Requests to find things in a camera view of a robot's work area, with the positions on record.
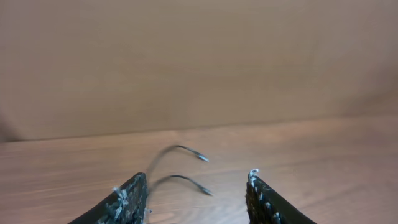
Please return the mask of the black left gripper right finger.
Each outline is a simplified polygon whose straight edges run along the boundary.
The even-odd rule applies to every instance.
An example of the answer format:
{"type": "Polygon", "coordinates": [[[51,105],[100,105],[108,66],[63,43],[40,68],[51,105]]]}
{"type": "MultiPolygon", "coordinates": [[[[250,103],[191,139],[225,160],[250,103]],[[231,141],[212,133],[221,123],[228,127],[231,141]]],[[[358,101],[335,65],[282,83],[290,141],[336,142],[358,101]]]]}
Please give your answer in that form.
{"type": "Polygon", "coordinates": [[[250,224],[315,224],[313,220],[286,201],[258,175],[248,173],[246,205],[250,224]]]}

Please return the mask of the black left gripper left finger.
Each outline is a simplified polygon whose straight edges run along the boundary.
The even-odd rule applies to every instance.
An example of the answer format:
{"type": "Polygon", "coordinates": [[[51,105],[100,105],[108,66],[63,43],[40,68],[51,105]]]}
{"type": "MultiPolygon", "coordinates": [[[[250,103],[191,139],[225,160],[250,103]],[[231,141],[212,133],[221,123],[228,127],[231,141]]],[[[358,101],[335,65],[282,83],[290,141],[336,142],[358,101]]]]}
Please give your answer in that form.
{"type": "Polygon", "coordinates": [[[138,172],[70,224],[144,224],[147,197],[146,175],[138,172]]]}

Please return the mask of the black USB cable thick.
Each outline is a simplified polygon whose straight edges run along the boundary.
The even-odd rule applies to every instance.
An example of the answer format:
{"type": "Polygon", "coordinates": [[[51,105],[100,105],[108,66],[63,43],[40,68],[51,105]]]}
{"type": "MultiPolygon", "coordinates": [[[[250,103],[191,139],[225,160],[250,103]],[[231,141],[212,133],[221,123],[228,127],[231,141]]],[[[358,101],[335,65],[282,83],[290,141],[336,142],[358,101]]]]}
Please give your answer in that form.
{"type": "MultiPolygon", "coordinates": [[[[150,179],[150,176],[152,175],[155,167],[160,162],[161,158],[163,158],[167,153],[169,153],[169,152],[171,152],[171,151],[173,151],[173,150],[175,150],[177,148],[191,152],[192,154],[195,155],[195,157],[197,159],[200,159],[202,161],[205,161],[205,162],[209,162],[210,161],[209,158],[207,158],[204,154],[192,149],[191,147],[183,146],[183,145],[180,145],[180,144],[174,144],[174,145],[171,145],[171,146],[167,146],[166,148],[164,148],[163,150],[161,150],[158,153],[158,155],[152,160],[152,162],[150,163],[150,165],[146,169],[147,180],[150,179]]],[[[196,187],[197,190],[199,192],[201,192],[202,194],[209,195],[209,196],[214,196],[213,192],[210,189],[206,188],[202,184],[199,184],[197,181],[195,181],[195,180],[193,180],[193,179],[191,179],[191,178],[189,178],[187,176],[184,176],[184,175],[173,174],[173,175],[164,176],[164,177],[156,180],[155,182],[149,184],[149,186],[147,187],[148,188],[148,190],[147,190],[147,202],[149,202],[152,194],[157,190],[157,188],[161,184],[163,184],[163,183],[165,183],[167,181],[173,180],[173,179],[186,180],[189,183],[191,183],[194,187],[196,187]]]]}

